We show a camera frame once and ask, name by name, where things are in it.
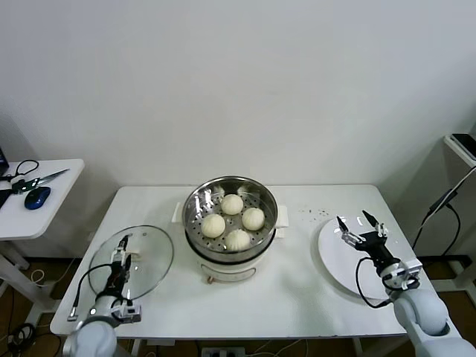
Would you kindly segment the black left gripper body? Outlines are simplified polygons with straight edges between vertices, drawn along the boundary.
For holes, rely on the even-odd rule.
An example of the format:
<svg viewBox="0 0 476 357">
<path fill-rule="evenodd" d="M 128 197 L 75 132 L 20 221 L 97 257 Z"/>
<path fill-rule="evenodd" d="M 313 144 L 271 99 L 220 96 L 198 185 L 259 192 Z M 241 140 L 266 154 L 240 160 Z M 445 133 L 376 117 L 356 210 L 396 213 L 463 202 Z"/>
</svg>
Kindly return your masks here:
<svg viewBox="0 0 476 357">
<path fill-rule="evenodd" d="M 111 264 L 111 272 L 106 281 L 106 294 L 121 297 L 125 284 L 124 264 Z"/>
</svg>

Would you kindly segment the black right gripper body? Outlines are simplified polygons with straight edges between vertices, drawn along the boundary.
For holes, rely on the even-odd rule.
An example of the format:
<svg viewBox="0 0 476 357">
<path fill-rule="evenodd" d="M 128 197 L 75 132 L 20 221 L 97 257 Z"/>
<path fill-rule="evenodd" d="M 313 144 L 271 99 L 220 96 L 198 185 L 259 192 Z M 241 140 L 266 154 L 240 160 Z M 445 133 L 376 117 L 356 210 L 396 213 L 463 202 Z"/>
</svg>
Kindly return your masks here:
<svg viewBox="0 0 476 357">
<path fill-rule="evenodd" d="M 360 234 L 359 236 L 361 237 L 361 242 L 356 243 L 356 250 L 366 252 L 375 266 L 390 266 L 397 263 L 397 259 L 385 246 L 386 237 L 380 237 L 375 231 Z"/>
</svg>

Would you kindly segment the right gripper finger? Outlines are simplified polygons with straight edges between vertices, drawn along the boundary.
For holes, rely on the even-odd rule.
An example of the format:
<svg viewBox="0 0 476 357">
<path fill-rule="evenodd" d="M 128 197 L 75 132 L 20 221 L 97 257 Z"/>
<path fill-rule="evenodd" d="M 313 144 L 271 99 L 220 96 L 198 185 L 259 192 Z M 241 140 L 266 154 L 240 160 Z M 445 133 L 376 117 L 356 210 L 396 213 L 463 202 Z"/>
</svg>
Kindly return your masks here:
<svg viewBox="0 0 476 357">
<path fill-rule="evenodd" d="M 338 227 L 341 230 L 341 238 L 346 244 L 352 246 L 353 248 L 357 248 L 358 245 L 363 243 L 362 238 L 359 235 L 353 233 L 339 216 L 337 216 L 336 219 L 338 221 Z"/>
<path fill-rule="evenodd" d="M 363 210 L 362 213 L 364 214 L 364 217 L 366 218 L 370 226 L 373 228 L 373 230 L 364 233 L 361 236 L 365 239 L 386 239 L 388 230 L 385 224 L 383 222 L 379 222 L 374 215 L 368 213 L 365 210 Z"/>
</svg>

